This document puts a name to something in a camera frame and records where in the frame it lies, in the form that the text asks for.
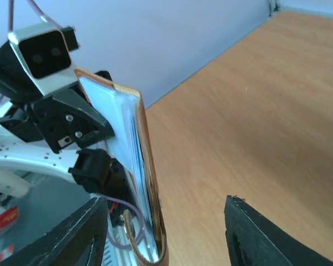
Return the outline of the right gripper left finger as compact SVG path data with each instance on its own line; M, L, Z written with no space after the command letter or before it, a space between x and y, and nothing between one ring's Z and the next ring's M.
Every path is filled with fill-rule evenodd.
M107 201L89 200L35 242L0 265L101 265L107 236Z

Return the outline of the brown leather card holder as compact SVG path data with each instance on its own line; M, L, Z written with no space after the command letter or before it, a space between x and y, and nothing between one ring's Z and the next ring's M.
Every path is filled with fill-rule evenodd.
M107 148L124 167L135 199L135 203L117 200L125 205L123 226L117 230L118 240L108 233L119 264L168 265L167 233L142 95L83 69L76 69L75 74L87 100L114 130Z

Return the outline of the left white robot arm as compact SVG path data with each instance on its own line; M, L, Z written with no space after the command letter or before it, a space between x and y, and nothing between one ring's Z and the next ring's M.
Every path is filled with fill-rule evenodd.
M132 172L129 130L135 101L109 73L74 74L42 93L9 43L0 47L0 170L61 178L89 193L105 192Z

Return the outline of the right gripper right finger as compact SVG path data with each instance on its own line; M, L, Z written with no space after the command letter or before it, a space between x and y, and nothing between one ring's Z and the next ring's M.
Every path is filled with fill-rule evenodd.
M224 215L231 265L333 266L237 196L227 196Z

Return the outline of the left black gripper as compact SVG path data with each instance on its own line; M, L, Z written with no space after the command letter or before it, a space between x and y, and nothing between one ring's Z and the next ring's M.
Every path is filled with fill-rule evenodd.
M26 103L24 110L55 154L73 142L83 149L115 136L77 83Z

